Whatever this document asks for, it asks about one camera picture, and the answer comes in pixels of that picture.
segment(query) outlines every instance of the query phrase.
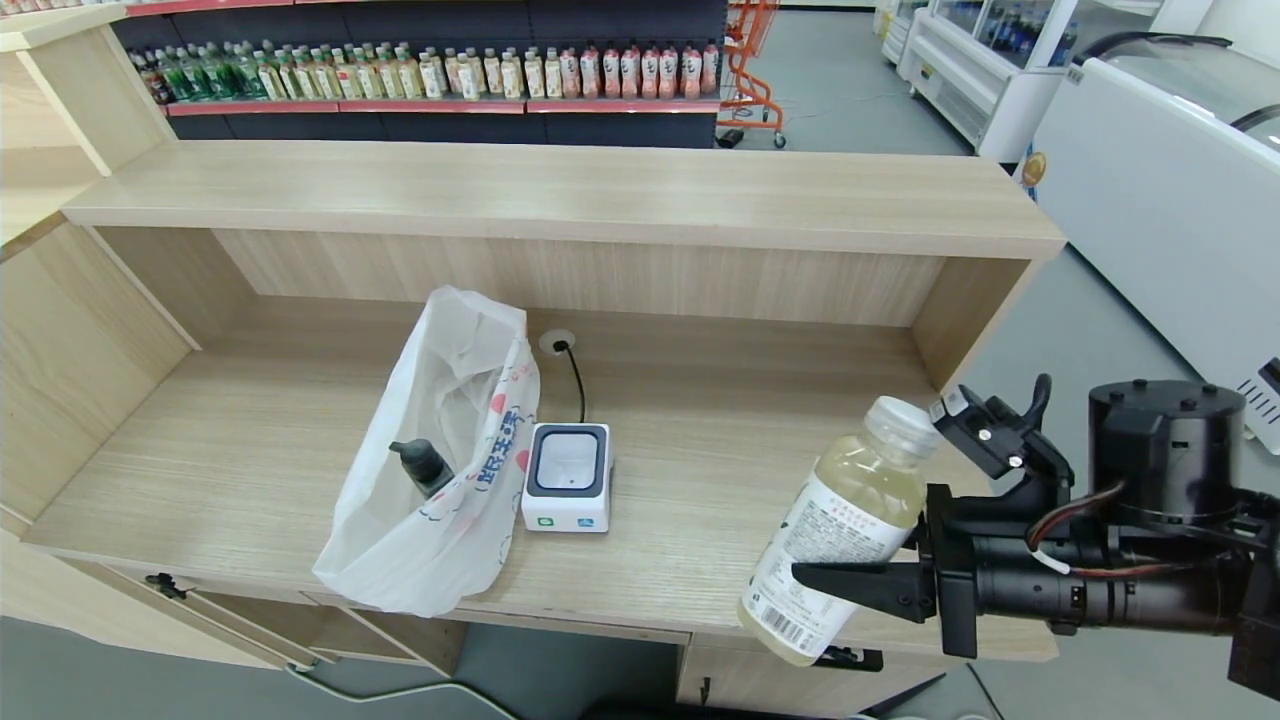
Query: red shelf edge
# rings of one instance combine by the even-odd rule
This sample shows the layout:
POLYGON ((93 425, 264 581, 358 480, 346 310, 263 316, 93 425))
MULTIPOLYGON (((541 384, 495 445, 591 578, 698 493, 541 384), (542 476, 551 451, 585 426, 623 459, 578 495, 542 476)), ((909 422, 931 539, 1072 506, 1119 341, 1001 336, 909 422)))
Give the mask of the red shelf edge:
POLYGON ((530 113, 718 113, 719 100, 530 100, 530 113))
POLYGON ((338 111, 524 115, 525 104, 520 100, 339 100, 338 111))
POLYGON ((224 10, 230 8, 268 8, 273 5, 292 5, 293 0, 172 0, 168 3, 140 3, 125 5, 124 14, 129 18, 145 15, 166 15, 170 13, 198 13, 204 10, 224 10))
POLYGON ((337 113, 334 100, 273 102, 269 100, 228 100, 225 102, 177 102, 165 106, 170 118, 195 115, 257 115, 276 113, 337 113))

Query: orange shopping cart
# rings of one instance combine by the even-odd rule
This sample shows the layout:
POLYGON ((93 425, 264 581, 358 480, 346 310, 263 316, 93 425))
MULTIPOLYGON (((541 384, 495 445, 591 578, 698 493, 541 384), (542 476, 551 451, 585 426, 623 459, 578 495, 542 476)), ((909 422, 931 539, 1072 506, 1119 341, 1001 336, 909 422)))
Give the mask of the orange shopping cart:
POLYGON ((721 100, 721 113, 727 118, 717 122, 721 127, 764 128, 773 131, 773 146, 783 149, 787 137, 782 135, 782 108, 773 101, 773 88, 748 72, 748 60, 759 58, 764 38, 778 13, 778 0, 733 0, 730 4, 728 24, 724 28, 724 58, 730 91, 721 100), (759 108, 755 119, 753 109, 759 108))

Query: white plastic bag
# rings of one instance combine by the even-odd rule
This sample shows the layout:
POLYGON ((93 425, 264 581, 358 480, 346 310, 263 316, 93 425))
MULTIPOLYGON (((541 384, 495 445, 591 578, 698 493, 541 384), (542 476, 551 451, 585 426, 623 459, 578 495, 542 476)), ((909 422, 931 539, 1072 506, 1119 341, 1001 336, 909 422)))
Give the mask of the white plastic bag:
POLYGON ((493 584, 538 410, 524 310, 442 287, 401 352, 311 569, 342 596, 433 618, 493 584), (456 477, 424 502, 388 450, 430 439, 456 477))

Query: refrigerator display case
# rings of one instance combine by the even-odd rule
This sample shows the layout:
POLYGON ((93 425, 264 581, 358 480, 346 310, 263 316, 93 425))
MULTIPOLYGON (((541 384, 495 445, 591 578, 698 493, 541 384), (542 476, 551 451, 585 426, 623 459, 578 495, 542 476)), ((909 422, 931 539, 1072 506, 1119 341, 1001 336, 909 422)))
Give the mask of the refrigerator display case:
POLYGON ((1192 33, 1212 0, 932 0, 899 74, 974 152, 1016 163, 1071 56, 1119 32, 1192 33))
POLYGON ((881 40, 881 53, 890 63, 897 65, 906 49, 906 36, 911 32, 911 22, 916 10, 928 8, 932 0, 882 0, 876 8, 876 20, 872 27, 881 40))
POLYGON ((1222 38, 1103 40, 1014 177, 1280 455, 1280 69, 1222 38))

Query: checkout counter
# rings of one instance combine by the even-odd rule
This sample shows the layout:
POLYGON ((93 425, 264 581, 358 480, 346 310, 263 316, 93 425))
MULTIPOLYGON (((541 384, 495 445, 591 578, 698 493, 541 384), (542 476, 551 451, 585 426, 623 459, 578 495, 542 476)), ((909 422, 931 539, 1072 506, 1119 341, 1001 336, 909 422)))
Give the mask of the checkout counter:
MULTIPOLYGON (((61 605, 100 607, 87 621, 68 609, 65 626, 177 620, 186 647, 145 620, 109 642, 445 675, 471 623, 635 638, 681 648, 680 702, 829 717, 957 662, 936 620, 864 610, 838 643, 882 667, 796 669, 739 626, 735 602, 831 437, 879 395, 931 402, 1061 249, 998 165, 180 142, 105 27, 116 10, 0 24, 0 505, 8 551, 72 573, 61 605), (26 83, 17 109, 10 77, 26 83), (14 135, 54 120, 65 133, 46 145, 14 135), (37 154, 74 161, 65 177, 19 169, 37 154), (444 283, 530 309, 530 337, 576 333, 593 418, 614 436, 614 506, 599 537, 517 523, 492 588, 420 619, 337 597, 311 566, 387 375, 444 283), (157 592, 161 574, 187 592, 157 592)), ((571 416, 572 373, 541 370, 540 415, 571 416)), ((951 447, 925 473, 989 493, 951 447)), ((24 575, 28 596, 41 577, 24 575)), ((1056 655, 1036 621, 978 630, 983 657, 1056 655)))

